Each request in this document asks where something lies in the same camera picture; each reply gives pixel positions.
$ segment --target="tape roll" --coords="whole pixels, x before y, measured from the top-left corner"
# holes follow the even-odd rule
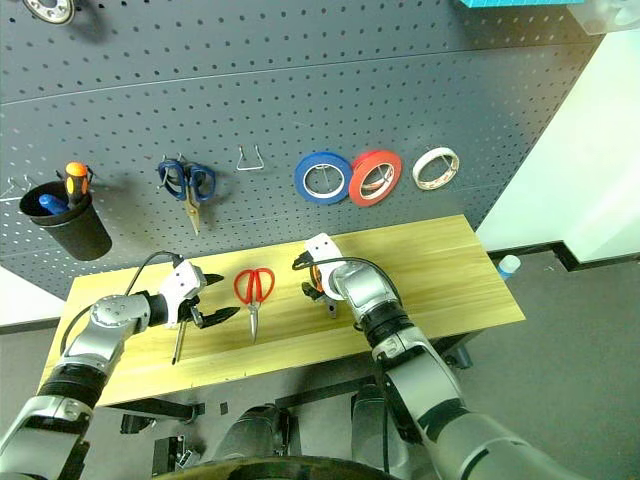
[[[371,172],[386,167],[383,178],[365,183]],[[384,200],[395,188],[402,174],[402,159],[389,150],[363,153],[353,162],[353,176],[349,183],[349,197],[360,207],[370,207]]]
[[[307,177],[314,169],[333,168],[340,174],[340,185],[328,193],[318,193],[307,184]],[[331,205],[347,196],[351,181],[351,165],[340,155],[331,152],[318,152],[307,155],[296,167],[293,183],[298,193],[309,202]]]
[[[449,165],[447,171],[434,180],[428,182],[421,181],[420,172],[422,172],[422,170],[424,170],[424,168],[431,162],[440,158],[445,160]],[[458,173],[459,168],[460,159],[453,150],[447,147],[434,148],[422,155],[416,161],[412,171],[413,181],[416,182],[416,185],[420,190],[435,190],[436,188],[440,188],[449,183],[453,177],[455,177],[456,173]]]

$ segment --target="black cable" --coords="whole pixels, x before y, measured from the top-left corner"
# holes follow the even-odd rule
[[[378,265],[376,265],[372,261],[367,260],[365,258],[340,257],[340,258],[329,258],[329,259],[326,259],[326,260],[313,260],[313,261],[310,261],[310,262],[301,263],[300,265],[295,265],[294,264],[291,268],[293,270],[304,270],[305,268],[311,268],[314,265],[323,265],[325,263],[334,263],[334,262],[357,262],[357,263],[364,263],[366,265],[369,265],[371,268],[376,270],[380,274],[380,276],[382,276],[382,278],[385,279],[385,281],[391,287],[391,290],[393,290],[394,295],[398,298],[398,303],[400,303],[400,305],[402,305],[402,298],[400,298],[400,293],[398,292],[398,289],[396,288],[396,285],[393,283],[393,281],[391,280],[389,275],[387,275],[387,272],[385,272],[382,268],[380,268]]]
[[[131,289],[133,288],[133,285],[136,283],[136,280],[138,280],[138,277],[142,273],[142,270],[144,269],[144,267],[146,267],[151,260],[153,260],[155,257],[158,257],[160,255],[167,255],[171,257],[171,260],[173,260],[174,268],[177,266],[177,264],[179,264],[182,261],[182,257],[180,255],[178,255],[177,253],[168,252],[166,250],[160,250],[158,252],[152,253],[146,258],[144,262],[142,262],[142,265],[138,267],[138,270],[136,271],[135,275],[131,279],[131,282],[129,282],[129,286],[124,292],[125,295],[129,295],[129,293],[131,293]],[[80,310],[80,312],[78,312],[78,314],[75,317],[73,317],[73,320],[71,320],[69,325],[67,325],[67,328],[62,334],[62,339],[60,340],[60,355],[62,355],[64,351],[67,349],[67,339],[69,338],[69,333],[71,332],[71,329],[75,326],[76,323],[78,323],[78,320],[80,320],[80,317],[82,317],[82,315],[87,313],[90,308],[91,308],[91,305],[84,307],[82,310]]]
[[[384,473],[389,473],[389,411],[384,404],[382,414],[382,465]]]

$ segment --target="wooden table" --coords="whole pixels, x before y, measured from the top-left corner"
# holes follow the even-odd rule
[[[377,228],[332,237],[344,255],[380,265],[396,283],[410,319],[429,338],[458,338],[468,332],[524,320],[464,216]],[[198,330],[187,326],[180,361],[172,366],[176,330],[150,328],[127,341],[125,353],[98,405],[113,405],[210,385],[290,367],[309,365],[369,350],[353,318],[339,303],[336,319],[324,304],[305,297],[300,284],[307,271],[292,271],[304,251],[298,242],[194,258],[206,273],[225,280],[200,294],[203,314],[241,305],[233,279],[242,269],[269,267],[276,287],[260,307],[256,345],[251,345],[245,308],[227,322]],[[144,269],[135,291],[156,293],[170,264]],[[64,307],[43,372],[45,379],[59,357],[62,333],[75,314],[101,297],[122,293],[135,269],[78,277]],[[87,316],[73,329],[73,339]]]

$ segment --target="white bottle cap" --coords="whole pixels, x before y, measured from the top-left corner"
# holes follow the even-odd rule
[[[518,268],[520,268],[521,264],[522,262],[515,255],[507,255],[502,260],[500,260],[498,267],[500,267],[500,270],[502,270],[505,273],[513,273]]]

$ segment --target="gray pegboard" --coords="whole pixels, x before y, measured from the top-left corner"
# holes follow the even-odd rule
[[[103,258],[78,262],[21,215],[17,202],[0,202],[2,264],[60,296],[76,275],[135,265],[158,249],[202,255],[457,213],[477,227],[598,41],[557,7],[471,11],[435,0],[365,3],[358,12],[361,4],[224,2],[214,14],[210,2],[188,9],[165,1],[92,4],[117,33],[91,41],[78,33],[81,23],[48,26],[17,3],[0,4],[8,72],[0,181],[28,174],[45,182],[70,159],[89,163],[98,175],[96,208],[114,241]],[[15,22],[6,28],[10,9]],[[156,24],[162,35],[152,33]],[[202,47],[207,41],[209,49]],[[226,41],[230,47],[220,44]],[[161,54],[166,45],[174,55]],[[509,45],[516,48],[493,48]],[[326,57],[315,56],[322,51]],[[253,58],[263,63],[251,64]],[[39,62],[48,62],[50,74],[31,75]],[[216,71],[185,68],[212,62]],[[52,70],[54,64],[62,66]],[[124,75],[136,70],[146,76]],[[237,172],[238,144],[250,158],[258,144],[266,168]],[[443,189],[423,192],[410,168],[433,145],[451,146],[462,167]],[[292,175],[302,156],[328,149],[353,159],[380,147],[405,162],[381,204],[318,206],[296,193]],[[201,207],[198,238],[182,204],[155,188],[157,163],[177,152],[218,173],[216,198]]]

